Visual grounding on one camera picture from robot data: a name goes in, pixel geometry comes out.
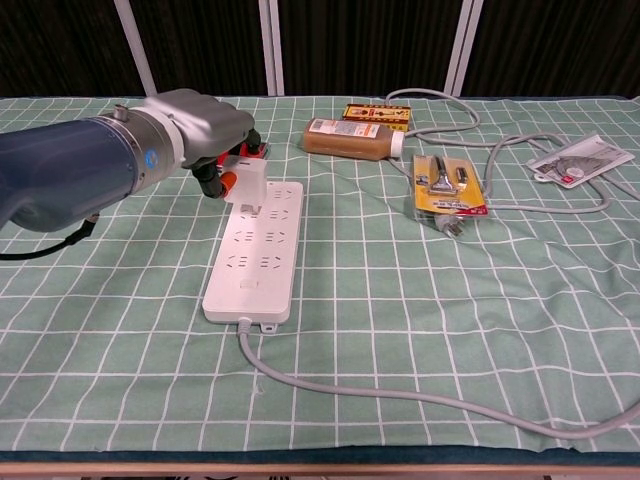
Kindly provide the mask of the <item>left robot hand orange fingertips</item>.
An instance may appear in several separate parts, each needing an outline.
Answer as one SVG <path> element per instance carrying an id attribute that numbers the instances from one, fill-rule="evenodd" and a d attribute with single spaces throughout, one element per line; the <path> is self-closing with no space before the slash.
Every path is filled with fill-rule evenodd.
<path id="1" fill-rule="evenodd" d="M 220 158 L 242 152 L 264 155 L 266 144 L 253 116 L 211 95 L 183 88 L 150 96 L 144 106 L 177 127 L 184 147 L 180 166 L 192 173 L 209 198 L 221 198 L 231 190 L 231 181 L 219 174 Z"/>

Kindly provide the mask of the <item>white charger cube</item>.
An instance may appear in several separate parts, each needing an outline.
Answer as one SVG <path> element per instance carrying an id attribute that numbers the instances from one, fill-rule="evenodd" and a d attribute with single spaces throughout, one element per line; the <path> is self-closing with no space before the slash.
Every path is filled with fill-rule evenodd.
<path id="1" fill-rule="evenodd" d="M 258 213 L 266 199 L 266 161 L 258 157 L 229 156 L 220 177 L 225 187 L 224 200 Z"/>

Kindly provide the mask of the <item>white power strip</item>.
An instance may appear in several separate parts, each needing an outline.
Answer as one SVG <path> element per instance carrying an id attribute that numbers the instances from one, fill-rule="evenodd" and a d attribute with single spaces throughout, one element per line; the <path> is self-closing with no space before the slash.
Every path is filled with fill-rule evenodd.
<path id="1" fill-rule="evenodd" d="M 206 320 L 264 333 L 288 320 L 303 199 L 301 183 L 269 182 L 259 212 L 232 208 L 202 299 Z"/>

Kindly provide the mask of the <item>black folding screen panel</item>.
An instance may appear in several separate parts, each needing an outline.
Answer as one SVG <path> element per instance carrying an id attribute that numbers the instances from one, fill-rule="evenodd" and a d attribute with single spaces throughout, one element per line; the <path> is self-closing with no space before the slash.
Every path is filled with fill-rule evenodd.
<path id="1" fill-rule="evenodd" d="M 443 90 L 463 0 L 278 0 L 288 95 Z"/>
<path id="2" fill-rule="evenodd" d="M 462 93 L 640 96 L 640 0 L 484 0 Z"/>
<path id="3" fill-rule="evenodd" d="M 113 0 L 0 0 L 0 97 L 143 94 Z"/>
<path id="4" fill-rule="evenodd" d="M 268 93 L 258 0 L 130 0 L 158 91 Z"/>

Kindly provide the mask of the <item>brown liquid plastic bottle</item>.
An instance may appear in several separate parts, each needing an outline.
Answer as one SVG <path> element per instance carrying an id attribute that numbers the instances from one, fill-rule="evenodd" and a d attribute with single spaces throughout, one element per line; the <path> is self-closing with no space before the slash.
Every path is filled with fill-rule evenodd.
<path id="1" fill-rule="evenodd" d="M 388 126 L 347 120 L 312 119 L 302 136 L 308 153 L 379 161 L 400 158 L 405 133 Z"/>

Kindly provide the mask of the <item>yellow red small box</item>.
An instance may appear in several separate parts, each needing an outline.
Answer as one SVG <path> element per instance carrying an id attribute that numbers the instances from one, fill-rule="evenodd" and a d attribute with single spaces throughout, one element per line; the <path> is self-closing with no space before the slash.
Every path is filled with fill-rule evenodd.
<path id="1" fill-rule="evenodd" d="M 343 120 L 377 123 L 401 132 L 409 131 L 411 108 L 408 106 L 376 105 L 376 104 L 347 104 Z"/>

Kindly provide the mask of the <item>razor in yellow blister pack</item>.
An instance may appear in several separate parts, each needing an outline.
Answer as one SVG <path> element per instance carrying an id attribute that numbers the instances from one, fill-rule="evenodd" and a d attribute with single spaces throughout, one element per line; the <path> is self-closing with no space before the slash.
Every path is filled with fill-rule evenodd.
<path id="1" fill-rule="evenodd" d="M 468 159 L 414 155 L 412 186 L 417 212 L 458 217 L 488 215 L 483 187 Z"/>

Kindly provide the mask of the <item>green checked tablecloth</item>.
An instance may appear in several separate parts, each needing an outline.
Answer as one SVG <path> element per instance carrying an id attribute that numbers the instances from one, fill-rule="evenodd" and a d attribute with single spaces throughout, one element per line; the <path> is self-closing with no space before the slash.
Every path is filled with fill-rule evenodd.
<path id="1" fill-rule="evenodd" d="M 271 145 L 268 174 L 305 189 L 288 321 L 251 344 L 273 368 L 347 387 L 446 395 L 559 429 L 640 401 L 640 98 L 477 101 L 468 149 L 505 135 L 598 133 L 633 155 L 595 191 L 532 178 L 503 150 L 491 198 L 524 212 L 416 223 L 385 163 L 310 156 L 307 121 L 342 97 L 240 98 Z M 0 263 L 0 451 L 242 451 L 555 441 L 414 401 L 333 397 L 262 375 L 202 295 L 229 208 L 184 172 L 106 210 L 94 235 Z"/>

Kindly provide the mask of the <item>ruler set in clear package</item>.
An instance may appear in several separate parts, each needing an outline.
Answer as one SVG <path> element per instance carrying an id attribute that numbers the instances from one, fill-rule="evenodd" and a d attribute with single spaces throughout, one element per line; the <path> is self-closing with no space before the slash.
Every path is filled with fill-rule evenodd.
<path id="1" fill-rule="evenodd" d="M 634 155 L 591 134 L 558 150 L 527 162 L 542 181 L 572 189 L 626 162 Z"/>

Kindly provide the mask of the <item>small grey object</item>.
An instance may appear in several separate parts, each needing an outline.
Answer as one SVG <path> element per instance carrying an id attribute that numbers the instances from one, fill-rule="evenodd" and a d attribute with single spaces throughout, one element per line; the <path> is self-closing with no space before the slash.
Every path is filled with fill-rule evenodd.
<path id="1" fill-rule="evenodd" d="M 437 214 L 434 216 L 436 228 L 449 238 L 457 238 L 463 233 L 464 219 L 454 215 Z"/>

